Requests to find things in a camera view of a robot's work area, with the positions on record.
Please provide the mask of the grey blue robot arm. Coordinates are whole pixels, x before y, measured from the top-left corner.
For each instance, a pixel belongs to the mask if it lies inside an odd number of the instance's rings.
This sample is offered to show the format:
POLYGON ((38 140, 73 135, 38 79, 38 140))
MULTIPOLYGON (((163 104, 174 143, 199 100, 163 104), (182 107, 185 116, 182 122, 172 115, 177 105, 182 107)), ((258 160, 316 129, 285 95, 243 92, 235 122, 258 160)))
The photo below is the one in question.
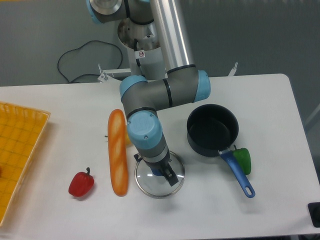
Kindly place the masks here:
POLYGON ((178 177, 170 166, 170 151, 157 112, 207 99, 211 83, 198 70, 190 48, 181 4, 177 0, 89 0, 87 8, 98 23, 128 19, 137 25, 154 24, 167 78, 148 81, 132 75, 120 84, 127 133, 154 173, 174 186, 178 177))

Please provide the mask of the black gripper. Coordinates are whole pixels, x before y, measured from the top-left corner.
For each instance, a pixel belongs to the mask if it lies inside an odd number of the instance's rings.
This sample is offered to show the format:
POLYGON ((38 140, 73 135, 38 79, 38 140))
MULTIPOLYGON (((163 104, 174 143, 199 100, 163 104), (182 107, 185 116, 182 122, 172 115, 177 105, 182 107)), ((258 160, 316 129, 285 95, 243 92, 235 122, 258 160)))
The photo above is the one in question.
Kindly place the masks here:
POLYGON ((137 162, 144 161, 154 175, 164 176, 171 187, 178 183, 178 177, 169 164, 169 151, 167 152, 166 156, 158 162, 147 162, 146 160, 143 160, 140 153, 135 154, 134 158, 137 162))

